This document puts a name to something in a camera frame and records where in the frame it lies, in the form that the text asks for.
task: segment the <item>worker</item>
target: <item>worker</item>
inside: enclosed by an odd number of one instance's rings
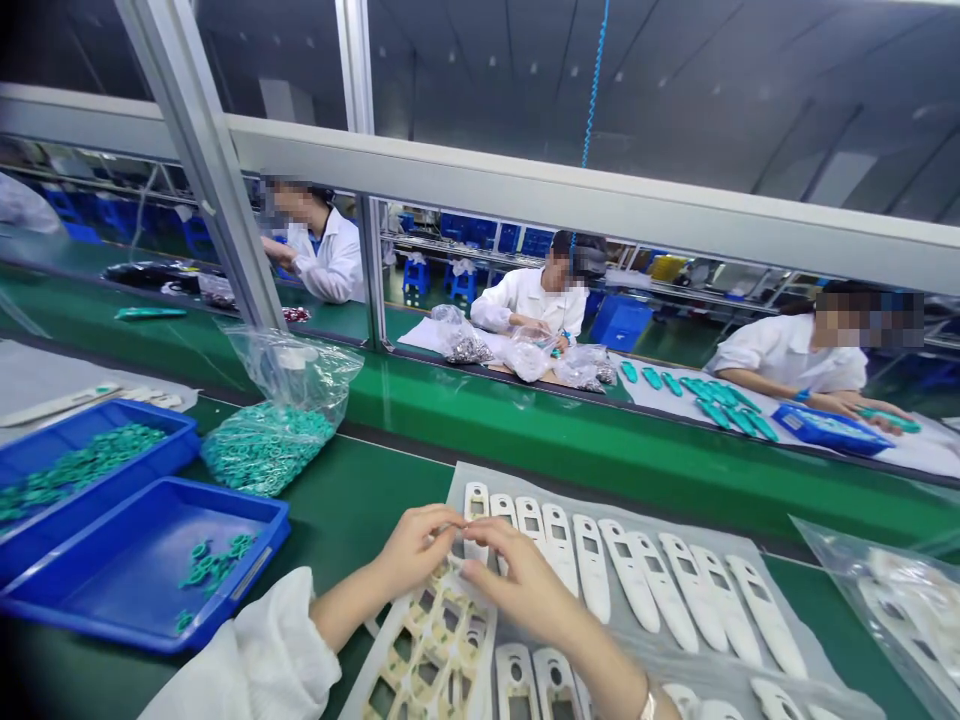
[[[884,293],[870,285],[831,281],[816,302],[788,305],[777,316],[737,330],[720,343],[704,370],[815,410],[860,420],[857,411],[870,408],[912,421],[897,406],[862,394],[867,356],[860,345],[878,345],[880,325],[890,331],[903,323],[904,313],[880,310],[883,302]],[[882,416],[869,422],[894,435],[902,432]]]
[[[0,173],[0,223],[53,235],[64,232],[57,211],[19,180]]]
[[[286,243],[260,238],[267,257],[324,302],[364,302],[360,233],[334,207],[332,193],[280,180],[268,185],[277,209],[290,222]]]
[[[313,598],[299,568],[225,622],[154,697],[141,720],[315,720],[340,679],[338,653],[368,618],[422,585],[458,531],[510,564],[493,575],[467,561],[463,576],[515,623],[567,656],[607,720],[680,720],[672,701],[570,594],[533,541],[502,519],[468,524],[446,505],[407,510],[373,562]]]
[[[558,337],[562,352],[580,334],[587,306],[585,281],[602,278],[606,269],[604,238],[560,230],[553,236],[542,268],[508,272],[473,301],[470,319],[497,333],[512,327],[540,328]]]

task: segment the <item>blue plastic tray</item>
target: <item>blue plastic tray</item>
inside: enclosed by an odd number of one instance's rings
[[[200,452],[200,438],[197,421],[186,415],[109,400],[0,448],[0,487],[5,487],[85,447],[95,435],[131,423],[163,430],[167,438],[96,483],[0,531],[0,587],[121,501],[189,464]]]
[[[822,418],[823,420],[839,423],[849,428],[848,432],[851,434],[846,435],[842,432],[834,432],[826,428],[818,427],[816,425],[817,421],[814,418]],[[881,437],[863,423],[851,420],[843,415],[834,415],[833,413],[783,403],[773,414],[773,419],[800,440],[810,443],[811,445],[830,448],[837,452],[869,457],[896,447],[892,442]]]
[[[199,650],[287,539],[288,512],[280,500],[161,478],[10,583],[0,608],[154,652]],[[240,533],[258,540],[213,595],[179,587],[197,543],[219,553]],[[177,635],[183,610],[195,618]]]

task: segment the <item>sleeve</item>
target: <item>sleeve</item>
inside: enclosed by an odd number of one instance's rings
[[[340,679],[310,620],[313,573],[298,568],[224,623],[140,720],[316,720]]]
[[[470,306],[470,320],[491,332],[510,328],[510,316],[516,307],[517,277],[513,271],[503,276],[495,287],[489,287]]]
[[[860,392],[867,385],[867,356],[859,348],[851,348],[837,367],[817,383],[817,392],[852,390]]]
[[[776,347],[779,335],[777,328],[762,320],[744,325],[717,346],[716,354],[707,365],[709,372],[758,370],[763,358]]]
[[[317,258],[304,255],[298,255],[293,264],[311,295],[341,305],[353,293],[354,278],[361,263],[360,243],[356,238],[344,235],[332,240],[331,260],[326,267],[322,267]]]

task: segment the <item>clear plastic bag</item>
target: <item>clear plastic bag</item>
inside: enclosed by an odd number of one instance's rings
[[[546,330],[518,327],[503,351],[503,364],[524,382],[536,382],[550,369],[556,346],[557,338]]]
[[[336,433],[363,359],[279,330],[221,330],[267,401],[227,418],[204,439],[201,455],[218,482],[273,497]]]
[[[793,522],[930,714],[960,719],[960,568]]]
[[[480,333],[470,324],[463,310],[455,305],[437,305],[430,317],[441,323],[440,341],[444,360],[454,365],[472,365],[491,362],[493,351]]]
[[[598,379],[600,362],[606,358],[607,349],[603,345],[574,345],[557,360],[553,371],[557,378],[578,390],[603,392]]]

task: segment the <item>ceiling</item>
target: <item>ceiling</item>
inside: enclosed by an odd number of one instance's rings
[[[377,132],[579,165],[602,0],[368,0]],[[112,0],[44,0],[3,79],[149,98]],[[229,112],[345,128],[333,0],[197,0]],[[610,0],[591,168],[960,225],[960,5]]]

